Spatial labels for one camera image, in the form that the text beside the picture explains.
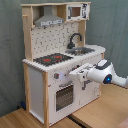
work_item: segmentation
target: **backsplash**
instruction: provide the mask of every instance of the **backsplash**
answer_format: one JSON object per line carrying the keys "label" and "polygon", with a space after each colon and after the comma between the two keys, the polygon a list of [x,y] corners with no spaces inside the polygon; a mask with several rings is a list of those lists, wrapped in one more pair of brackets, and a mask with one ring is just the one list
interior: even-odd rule
{"label": "backsplash", "polygon": [[[33,58],[66,50],[70,37],[73,33],[78,33],[78,27],[78,22],[69,22],[33,28],[31,32]],[[77,35],[73,38],[73,43],[78,46]]]}

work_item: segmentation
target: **oven window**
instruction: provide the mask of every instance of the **oven window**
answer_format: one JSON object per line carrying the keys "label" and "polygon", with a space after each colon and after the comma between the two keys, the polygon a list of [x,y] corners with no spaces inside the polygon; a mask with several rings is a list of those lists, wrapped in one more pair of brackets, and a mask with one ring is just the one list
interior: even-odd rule
{"label": "oven window", "polygon": [[80,16],[81,7],[72,7],[72,17]]}
{"label": "oven window", "polygon": [[56,92],[56,111],[73,103],[73,85]]}

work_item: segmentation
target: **faucet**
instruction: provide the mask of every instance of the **faucet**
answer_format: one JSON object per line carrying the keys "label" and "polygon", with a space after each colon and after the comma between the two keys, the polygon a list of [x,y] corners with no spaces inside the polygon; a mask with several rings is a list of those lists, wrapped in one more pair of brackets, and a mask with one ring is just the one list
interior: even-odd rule
{"label": "faucet", "polygon": [[72,42],[72,39],[73,39],[73,37],[74,37],[75,35],[80,36],[80,41],[82,41],[82,35],[81,35],[80,33],[74,33],[74,34],[71,36],[71,38],[70,38],[70,43],[69,43],[68,46],[67,46],[68,49],[72,49],[73,47],[75,47],[75,44],[73,44],[73,42]]}

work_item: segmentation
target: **oven handle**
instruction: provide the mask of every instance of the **oven handle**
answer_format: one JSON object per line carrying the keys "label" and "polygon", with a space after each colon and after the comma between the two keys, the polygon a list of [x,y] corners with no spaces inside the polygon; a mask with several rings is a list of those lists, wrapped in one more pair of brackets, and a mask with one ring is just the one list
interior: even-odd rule
{"label": "oven handle", "polygon": [[68,7],[68,10],[70,11],[70,15],[68,16],[68,19],[71,19],[71,16],[72,16],[72,7]]}
{"label": "oven handle", "polygon": [[72,82],[73,82],[73,81],[71,80],[71,81],[69,81],[69,82],[66,83],[66,84],[61,84],[61,85],[59,85],[59,87],[66,87],[66,86],[70,85]]}

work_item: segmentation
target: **oven door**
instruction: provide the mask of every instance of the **oven door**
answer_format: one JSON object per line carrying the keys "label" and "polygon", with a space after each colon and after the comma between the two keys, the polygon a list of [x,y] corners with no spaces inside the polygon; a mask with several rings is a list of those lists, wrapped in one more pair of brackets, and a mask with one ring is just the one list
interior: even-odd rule
{"label": "oven door", "polygon": [[66,88],[58,90],[55,96],[56,112],[70,106],[74,102],[74,85],[71,84]]}
{"label": "oven door", "polygon": [[79,108],[80,83],[62,81],[49,88],[49,122],[56,123]]}
{"label": "oven door", "polygon": [[67,20],[78,20],[82,18],[82,4],[67,5]]}

